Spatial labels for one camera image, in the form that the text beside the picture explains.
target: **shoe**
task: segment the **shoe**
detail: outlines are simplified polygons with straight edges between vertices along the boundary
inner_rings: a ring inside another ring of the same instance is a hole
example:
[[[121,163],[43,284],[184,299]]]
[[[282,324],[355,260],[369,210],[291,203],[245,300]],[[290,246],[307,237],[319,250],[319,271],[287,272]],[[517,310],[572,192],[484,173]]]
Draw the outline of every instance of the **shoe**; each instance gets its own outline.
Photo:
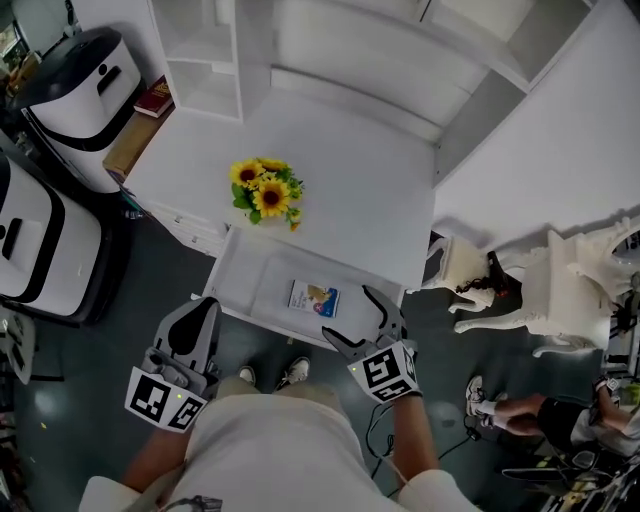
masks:
[[[280,381],[280,383],[276,386],[276,391],[280,391],[282,388],[289,386],[290,384],[295,384],[296,382],[304,382],[307,380],[309,376],[309,367],[311,366],[311,362],[306,357],[299,357],[289,369],[284,372],[284,377]]]
[[[502,402],[503,400],[507,400],[508,398],[509,398],[509,395],[507,395],[507,393],[503,391],[496,397],[495,401]],[[493,428],[495,426],[494,418],[495,416],[492,416],[490,414],[485,414],[482,416],[482,419],[480,420],[480,425],[482,425],[485,428]]]
[[[480,416],[480,414],[476,412],[476,407],[487,397],[484,389],[482,389],[481,375],[476,375],[469,381],[465,396],[467,398],[467,416]]]
[[[247,381],[248,384],[251,384],[253,387],[255,387],[256,372],[253,371],[253,368],[251,368],[251,366],[243,366],[242,368],[240,368],[238,377],[240,377],[244,381]]]

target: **black handle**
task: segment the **black handle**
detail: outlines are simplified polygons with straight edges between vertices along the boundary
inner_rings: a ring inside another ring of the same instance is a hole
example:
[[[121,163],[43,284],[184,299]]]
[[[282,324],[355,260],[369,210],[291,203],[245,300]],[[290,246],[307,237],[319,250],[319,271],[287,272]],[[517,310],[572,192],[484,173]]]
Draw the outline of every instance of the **black handle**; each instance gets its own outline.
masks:
[[[107,74],[102,77],[102,80],[98,82],[96,88],[98,89],[98,96],[100,96],[107,87],[111,85],[118,75],[121,73],[121,70],[118,66],[113,66]]]
[[[11,224],[9,224],[9,231],[7,231],[7,238],[4,241],[4,245],[2,246],[2,255],[11,259],[11,255],[13,254],[13,247],[16,245],[16,239],[18,238],[18,233],[20,233],[20,228],[22,227],[22,219],[13,219]]]

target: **green leaf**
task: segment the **green leaf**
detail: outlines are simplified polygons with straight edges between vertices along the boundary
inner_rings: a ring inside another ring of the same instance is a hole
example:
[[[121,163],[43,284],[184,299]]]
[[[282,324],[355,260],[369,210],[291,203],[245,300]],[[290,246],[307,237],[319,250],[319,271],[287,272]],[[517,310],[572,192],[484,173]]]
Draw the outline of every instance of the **green leaf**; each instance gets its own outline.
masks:
[[[249,220],[251,221],[251,224],[260,224],[262,215],[260,215],[260,212],[258,210],[253,210],[251,212],[251,215],[249,215]]]
[[[236,199],[244,197],[244,189],[240,185],[237,185],[235,183],[231,184],[231,193]]]
[[[236,198],[233,201],[233,206],[235,206],[236,208],[240,208],[241,210],[248,210],[249,208],[251,208],[249,201],[247,201],[247,198],[244,196]]]

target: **gray floor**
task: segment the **gray floor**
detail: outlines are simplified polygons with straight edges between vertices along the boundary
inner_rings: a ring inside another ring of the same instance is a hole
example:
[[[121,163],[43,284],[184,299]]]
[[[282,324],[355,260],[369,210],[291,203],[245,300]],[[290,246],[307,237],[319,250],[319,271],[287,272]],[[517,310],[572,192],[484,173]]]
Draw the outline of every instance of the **gray floor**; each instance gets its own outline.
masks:
[[[55,374],[62,367],[66,382],[17,385],[15,393],[18,447],[29,478],[29,496],[38,512],[76,510],[87,479],[118,479],[151,427],[123,408],[131,367],[150,345],[160,319],[200,292],[213,259],[184,248],[162,228],[138,221],[131,260],[115,303],[96,326],[70,329],[38,322],[40,352],[35,372]],[[431,265],[426,273],[435,271]],[[410,336],[420,344],[417,372],[439,453],[465,438],[462,425],[464,389],[481,372],[489,391],[511,396],[532,392],[588,399],[599,354],[580,360],[563,356],[534,359],[540,341],[525,329],[475,330],[457,335],[456,319],[447,312],[452,295],[444,290],[407,296],[404,313]],[[499,312],[497,304],[491,313]],[[250,362],[258,386],[272,389],[294,357],[311,358],[310,381],[333,385],[339,392],[360,439],[373,403],[364,396],[335,353],[225,317],[218,361],[225,375]],[[385,418],[373,441],[383,450],[390,432]],[[504,448],[512,440],[496,432],[468,442],[447,456],[450,471],[463,492],[486,511],[535,510],[522,486],[496,473],[513,458]],[[370,468],[374,460],[366,453]],[[376,481],[383,492],[394,489],[383,467]]]

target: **person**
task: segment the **person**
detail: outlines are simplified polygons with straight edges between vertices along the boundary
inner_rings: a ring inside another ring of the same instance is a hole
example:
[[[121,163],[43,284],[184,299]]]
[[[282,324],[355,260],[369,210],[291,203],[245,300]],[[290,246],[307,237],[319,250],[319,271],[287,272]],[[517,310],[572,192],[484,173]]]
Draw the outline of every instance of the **person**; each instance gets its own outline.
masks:
[[[190,433],[157,429],[123,485],[93,477],[80,511],[147,510],[133,504],[176,472],[177,483],[156,502],[163,512],[477,511],[439,469],[419,393],[393,402],[392,464],[402,475],[396,503],[369,477],[337,395],[305,382],[309,368],[308,359],[298,358],[265,395],[255,387],[254,371],[243,367],[220,383]]]
[[[611,399],[606,378],[596,381],[594,391],[599,416],[592,421],[589,408],[540,394],[509,400],[501,393],[494,401],[487,400],[482,376],[478,375],[467,386],[467,414],[481,417],[483,426],[498,427],[516,436],[544,435],[564,452],[598,441],[617,455],[635,456],[640,451],[640,406],[632,412],[619,409]]]

